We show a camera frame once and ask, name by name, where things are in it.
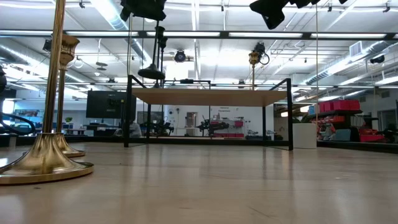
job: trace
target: floor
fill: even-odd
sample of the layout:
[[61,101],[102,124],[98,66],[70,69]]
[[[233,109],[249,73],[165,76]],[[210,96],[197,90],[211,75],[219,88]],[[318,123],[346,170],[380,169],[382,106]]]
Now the floor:
[[[398,223],[398,156],[79,143],[93,174],[0,187],[1,224]],[[2,165],[26,147],[0,150]]]

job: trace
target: air vent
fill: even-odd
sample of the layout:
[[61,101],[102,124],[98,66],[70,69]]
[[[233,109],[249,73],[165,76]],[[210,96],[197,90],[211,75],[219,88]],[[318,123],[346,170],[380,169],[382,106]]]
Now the air vent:
[[381,93],[381,98],[388,98],[390,97],[390,91],[384,91]]
[[362,41],[358,41],[357,43],[355,43],[349,47],[349,56],[350,57],[355,57],[360,54],[362,54]]

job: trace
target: white pedestal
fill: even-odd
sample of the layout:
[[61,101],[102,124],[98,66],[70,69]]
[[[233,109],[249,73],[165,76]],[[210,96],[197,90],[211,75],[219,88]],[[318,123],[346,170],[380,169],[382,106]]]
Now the white pedestal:
[[316,149],[317,126],[315,124],[293,124],[293,145],[295,149]]

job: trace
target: brass base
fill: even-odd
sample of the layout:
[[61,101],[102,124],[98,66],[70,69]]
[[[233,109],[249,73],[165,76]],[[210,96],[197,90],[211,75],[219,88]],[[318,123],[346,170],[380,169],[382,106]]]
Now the brass base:
[[67,157],[69,158],[79,157],[79,156],[84,156],[86,154],[86,152],[84,151],[80,151],[70,147],[67,143],[67,140],[65,139],[65,136],[62,133],[57,133],[56,135],[57,135],[58,147],[61,150],[61,152],[63,152],[63,154],[66,155]]
[[32,148],[21,158],[0,167],[0,185],[36,184],[90,174],[94,165],[75,162],[59,149],[57,134],[38,134]]

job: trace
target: wooden tabletop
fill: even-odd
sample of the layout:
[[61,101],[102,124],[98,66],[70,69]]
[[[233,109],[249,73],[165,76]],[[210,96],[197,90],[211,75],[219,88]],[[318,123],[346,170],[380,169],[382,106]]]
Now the wooden tabletop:
[[286,91],[188,90],[133,88],[132,94],[152,105],[268,106],[286,98]]

